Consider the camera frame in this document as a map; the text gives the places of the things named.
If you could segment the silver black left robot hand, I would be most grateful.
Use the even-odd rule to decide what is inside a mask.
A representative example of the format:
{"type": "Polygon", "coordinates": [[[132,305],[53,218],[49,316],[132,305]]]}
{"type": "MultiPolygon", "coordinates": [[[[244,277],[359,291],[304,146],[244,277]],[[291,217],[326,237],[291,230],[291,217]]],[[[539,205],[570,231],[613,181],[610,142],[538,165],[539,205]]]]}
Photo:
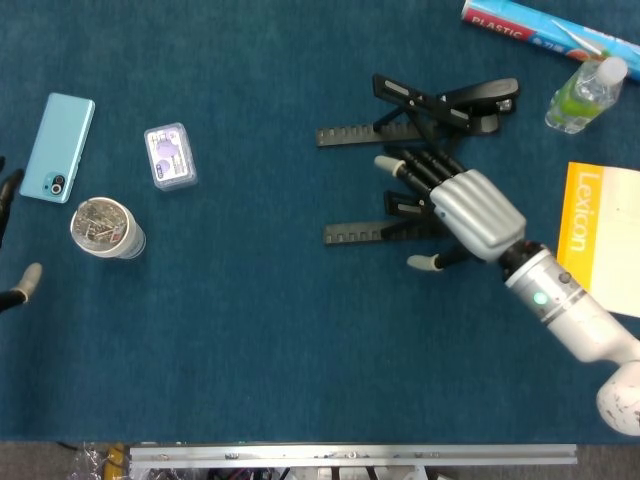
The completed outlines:
{"type": "MultiPolygon", "coordinates": [[[[16,169],[1,182],[1,239],[4,239],[15,193],[24,178],[24,170],[16,169]]],[[[1,293],[1,311],[27,303],[35,292],[42,276],[40,263],[30,264],[19,282],[1,293]]]]}

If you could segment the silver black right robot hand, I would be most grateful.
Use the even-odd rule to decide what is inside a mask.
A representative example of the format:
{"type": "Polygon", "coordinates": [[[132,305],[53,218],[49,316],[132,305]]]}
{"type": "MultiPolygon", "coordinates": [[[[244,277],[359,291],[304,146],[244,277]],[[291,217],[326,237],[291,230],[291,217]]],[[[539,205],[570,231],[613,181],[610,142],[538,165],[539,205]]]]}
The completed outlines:
{"type": "Polygon", "coordinates": [[[428,200],[435,216],[459,242],[446,254],[412,255],[407,265],[436,272],[470,257],[493,263],[524,248],[526,219],[483,174],[447,154],[388,148],[374,165],[428,200]]]}

